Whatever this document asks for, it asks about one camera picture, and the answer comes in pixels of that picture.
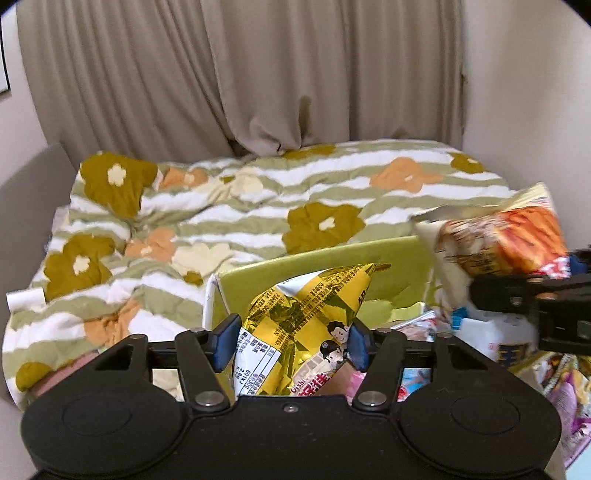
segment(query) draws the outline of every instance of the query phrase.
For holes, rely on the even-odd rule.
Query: yellow snack bag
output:
[[[236,395],[313,395],[345,362],[349,327],[375,271],[330,268],[285,280],[251,303],[234,366]]]

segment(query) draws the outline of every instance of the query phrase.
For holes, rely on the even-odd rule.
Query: nutrition label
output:
[[[279,350],[240,329],[236,345],[234,392],[236,395],[255,395],[280,357]]]

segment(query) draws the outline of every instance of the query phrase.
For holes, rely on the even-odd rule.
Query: striped comforter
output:
[[[215,271],[410,235],[408,216],[510,196],[502,178],[431,141],[318,145],[278,157],[155,166],[118,155],[82,164],[69,217],[14,313],[3,365],[15,402],[78,357],[130,333],[172,340],[199,326]]]

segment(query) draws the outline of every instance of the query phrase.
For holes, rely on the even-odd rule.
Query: curtain fold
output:
[[[48,141],[194,162],[462,133],[459,0],[23,0]]]

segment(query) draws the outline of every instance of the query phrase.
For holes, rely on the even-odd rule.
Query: white wall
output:
[[[0,95],[0,184],[47,146],[22,65],[14,7],[2,16],[2,38],[11,91]]]
[[[591,243],[591,28],[561,0],[463,0],[464,149],[513,188],[550,187],[569,247]]]

